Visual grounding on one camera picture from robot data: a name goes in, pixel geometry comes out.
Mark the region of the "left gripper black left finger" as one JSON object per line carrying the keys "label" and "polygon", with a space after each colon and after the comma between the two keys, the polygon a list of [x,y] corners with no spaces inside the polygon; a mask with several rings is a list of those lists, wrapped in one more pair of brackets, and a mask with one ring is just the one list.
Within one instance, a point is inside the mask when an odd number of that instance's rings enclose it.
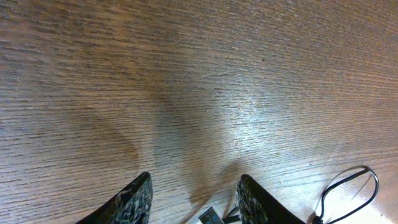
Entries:
{"label": "left gripper black left finger", "polygon": [[143,172],[76,224],[148,224],[151,206],[152,179]]}

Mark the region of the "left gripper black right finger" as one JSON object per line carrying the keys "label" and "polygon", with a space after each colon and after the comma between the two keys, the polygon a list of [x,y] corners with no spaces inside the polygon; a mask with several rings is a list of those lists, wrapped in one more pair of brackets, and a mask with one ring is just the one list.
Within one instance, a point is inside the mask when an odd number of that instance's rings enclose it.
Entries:
{"label": "left gripper black right finger", "polygon": [[236,206],[242,223],[305,224],[248,174],[237,183]]}

